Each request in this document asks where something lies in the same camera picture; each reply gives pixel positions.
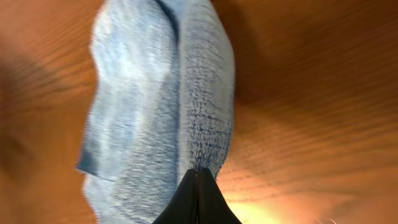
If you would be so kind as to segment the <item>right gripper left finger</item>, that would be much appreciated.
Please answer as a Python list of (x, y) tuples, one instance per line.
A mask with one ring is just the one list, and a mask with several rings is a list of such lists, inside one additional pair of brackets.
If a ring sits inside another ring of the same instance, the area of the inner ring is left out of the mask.
[(152, 224), (197, 224), (198, 171), (188, 170), (165, 210)]

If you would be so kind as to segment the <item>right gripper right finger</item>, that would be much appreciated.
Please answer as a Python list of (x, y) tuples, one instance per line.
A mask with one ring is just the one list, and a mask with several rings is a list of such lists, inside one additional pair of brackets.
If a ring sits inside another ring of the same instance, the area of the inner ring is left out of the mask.
[(209, 169), (199, 171), (198, 224), (241, 224), (228, 207)]

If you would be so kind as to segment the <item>blue microfiber cloth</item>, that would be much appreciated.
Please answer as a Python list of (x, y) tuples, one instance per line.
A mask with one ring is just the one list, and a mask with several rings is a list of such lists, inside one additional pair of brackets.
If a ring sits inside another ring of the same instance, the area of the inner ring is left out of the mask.
[(230, 149), (235, 66), (208, 0), (106, 0), (91, 40), (98, 86), (77, 168), (101, 224), (152, 223), (189, 169)]

